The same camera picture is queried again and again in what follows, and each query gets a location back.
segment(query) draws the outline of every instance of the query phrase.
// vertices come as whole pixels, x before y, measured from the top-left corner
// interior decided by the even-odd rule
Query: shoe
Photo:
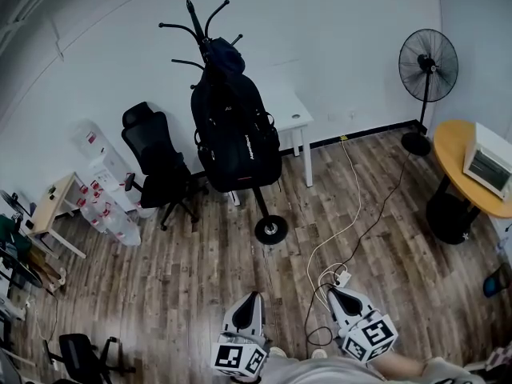
[[[311,353],[311,358],[327,358],[327,352],[323,349],[316,349]]]
[[[283,349],[280,349],[279,347],[271,347],[270,355],[278,355],[279,357],[288,358],[285,351]]]

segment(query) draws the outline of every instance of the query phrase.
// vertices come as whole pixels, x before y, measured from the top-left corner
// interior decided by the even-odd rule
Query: wooden floor
[[[354,227],[320,249],[312,266],[316,277],[318,270],[347,258],[378,216],[406,157],[400,146],[403,132],[346,142],[358,173],[362,211]],[[266,335],[288,355],[305,358],[303,323],[312,295],[307,261],[317,244],[353,220],[358,207],[358,188],[342,146],[311,153],[313,187],[305,187],[302,158],[288,156],[283,158],[281,189],[276,183],[263,190],[271,213],[285,217],[290,226],[286,240],[276,246],[263,246],[254,237],[260,214],[249,191],[240,192],[239,207],[215,191],[198,195],[192,205],[201,220],[195,225],[181,209],[172,213],[167,232],[158,226],[163,210],[139,220],[138,248],[120,246],[79,216],[59,219],[58,232],[87,259],[62,252],[69,277],[65,289],[56,293],[58,322],[50,349],[58,353],[60,334],[85,333],[100,347],[115,336],[122,341],[127,364],[138,371],[125,382],[224,382],[212,378],[210,344],[218,336],[224,309],[258,290],[266,304]],[[397,351],[462,364],[484,359],[494,346],[512,338],[512,297],[503,292],[485,299],[482,294],[483,279],[498,265],[497,238],[487,216],[476,220],[470,240],[459,246],[440,243],[429,231],[426,202],[441,176],[433,153],[410,157],[381,221],[348,264],[353,275],[349,286],[368,294],[391,316],[400,334]],[[54,300],[41,290],[32,294],[42,335],[48,337]],[[25,292],[13,292],[15,301],[25,297]],[[315,302],[308,330],[323,325],[334,327]],[[26,370],[27,376],[52,382],[65,374],[44,363],[33,309],[26,322],[14,323],[13,331],[16,353],[39,364],[37,370]],[[340,354],[334,344],[326,349]],[[122,381],[115,375],[113,380]]]

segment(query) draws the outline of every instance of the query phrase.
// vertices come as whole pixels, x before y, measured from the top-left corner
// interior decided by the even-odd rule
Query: chair armrest
[[[125,192],[130,191],[132,187],[139,192],[142,192],[142,187],[135,181],[135,174],[130,174],[130,176],[125,180]]]

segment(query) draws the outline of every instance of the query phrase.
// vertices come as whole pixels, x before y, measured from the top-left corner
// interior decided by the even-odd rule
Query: black table base
[[[468,238],[470,226],[480,213],[474,206],[471,210],[470,201],[461,201],[448,194],[450,179],[444,176],[438,190],[426,205],[426,220],[434,235],[445,243],[458,245]]]

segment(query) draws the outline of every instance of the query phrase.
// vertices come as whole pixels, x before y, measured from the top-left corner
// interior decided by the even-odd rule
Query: person's arm
[[[405,380],[421,377],[426,367],[424,362],[418,362],[412,358],[396,354],[393,351],[388,351],[370,362],[370,364],[388,380]]]

